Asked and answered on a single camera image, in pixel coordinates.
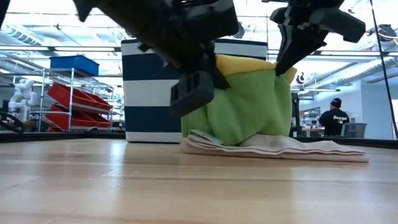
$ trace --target chair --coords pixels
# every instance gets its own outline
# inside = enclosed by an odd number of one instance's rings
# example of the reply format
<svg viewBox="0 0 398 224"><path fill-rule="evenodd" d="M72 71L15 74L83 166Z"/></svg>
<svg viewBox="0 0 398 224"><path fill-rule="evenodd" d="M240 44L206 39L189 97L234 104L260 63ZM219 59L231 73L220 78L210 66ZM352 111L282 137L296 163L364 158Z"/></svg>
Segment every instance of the chair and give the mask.
<svg viewBox="0 0 398 224"><path fill-rule="evenodd" d="M341 129L341 136L347 138L365 138L365 130L368 124L346 123Z"/></svg>

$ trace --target beige towel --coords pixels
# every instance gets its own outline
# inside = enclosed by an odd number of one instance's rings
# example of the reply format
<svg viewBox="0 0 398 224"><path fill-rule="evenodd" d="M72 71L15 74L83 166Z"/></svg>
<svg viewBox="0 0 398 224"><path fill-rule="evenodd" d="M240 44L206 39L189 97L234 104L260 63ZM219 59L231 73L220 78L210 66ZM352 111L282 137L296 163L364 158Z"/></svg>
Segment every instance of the beige towel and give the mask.
<svg viewBox="0 0 398 224"><path fill-rule="evenodd" d="M183 152L215 156L303 159L317 161L369 162L364 151L350 149L333 141L302 143L284 136L256 134L239 147L222 146L207 139L189 135L182 139Z"/></svg>

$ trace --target black cable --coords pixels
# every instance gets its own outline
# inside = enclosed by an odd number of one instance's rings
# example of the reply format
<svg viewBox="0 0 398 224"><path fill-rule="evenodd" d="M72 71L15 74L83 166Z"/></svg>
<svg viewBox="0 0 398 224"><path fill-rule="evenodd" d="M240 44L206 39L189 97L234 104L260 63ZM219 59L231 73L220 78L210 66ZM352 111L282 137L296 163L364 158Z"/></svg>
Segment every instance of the black cable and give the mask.
<svg viewBox="0 0 398 224"><path fill-rule="evenodd" d="M380 52L380 59L381 59L381 65L383 68L383 75L384 75L384 81L386 83L386 88L387 88L387 96L390 104L390 112L391 112L391 117L392 117L392 125L394 126L394 132L396 136L398 136L398 130L397 130L397 123L396 123L396 117L394 115L394 107L392 105L392 98L391 98L391 93L390 93L390 85L388 84L388 78L387 78L387 70L386 70L386 63L384 63L384 56L383 56L383 49L381 47L381 40L380 40L380 35L379 32L377 31L377 22L376 22L376 16L374 14L374 9L373 9L373 0L370 0L371 6L372 6L372 15L373 15L373 23L374 23L374 30L376 33L377 37L377 43L379 44L379 52Z"/></svg>
<svg viewBox="0 0 398 224"><path fill-rule="evenodd" d="M13 120L14 124L17 127L20 127L20 129L15 128L15 127L13 127L13 126L11 126L11 125L9 125L7 123L4 123L2 121L0 121L0 126L3 126L3 127L5 127L6 129L8 129L10 131L14 131L17 134L23 134L25 132L25 126L18 118L14 117L13 115L11 115L9 113L1 112L1 111L0 111L0 115L5 116L5 117L10 118L11 120Z"/></svg>

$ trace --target man in black shirt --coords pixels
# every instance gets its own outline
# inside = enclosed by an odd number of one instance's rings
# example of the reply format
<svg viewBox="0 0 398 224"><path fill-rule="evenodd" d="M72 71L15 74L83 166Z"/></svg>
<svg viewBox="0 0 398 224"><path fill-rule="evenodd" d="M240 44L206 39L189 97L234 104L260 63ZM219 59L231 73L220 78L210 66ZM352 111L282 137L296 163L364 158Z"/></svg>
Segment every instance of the man in black shirt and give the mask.
<svg viewBox="0 0 398 224"><path fill-rule="evenodd" d="M330 102L330 111L326 111L319 118L319 123L325 127L326 136L341 136L343 124L349 123L348 115L340 110L341 99L335 98Z"/></svg>

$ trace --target striped box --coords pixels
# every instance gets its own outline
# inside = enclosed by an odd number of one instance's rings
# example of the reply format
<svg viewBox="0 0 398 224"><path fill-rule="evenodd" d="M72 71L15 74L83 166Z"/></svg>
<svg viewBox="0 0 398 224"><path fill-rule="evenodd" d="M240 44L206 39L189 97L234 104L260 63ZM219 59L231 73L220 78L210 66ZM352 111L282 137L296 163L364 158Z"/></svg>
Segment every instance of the striped box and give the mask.
<svg viewBox="0 0 398 224"><path fill-rule="evenodd" d="M179 142L181 120L169 112L170 88L178 74L163 69L151 50L143 53L137 40L122 41L124 115L129 142ZM265 60L267 43L218 39L216 53Z"/></svg>

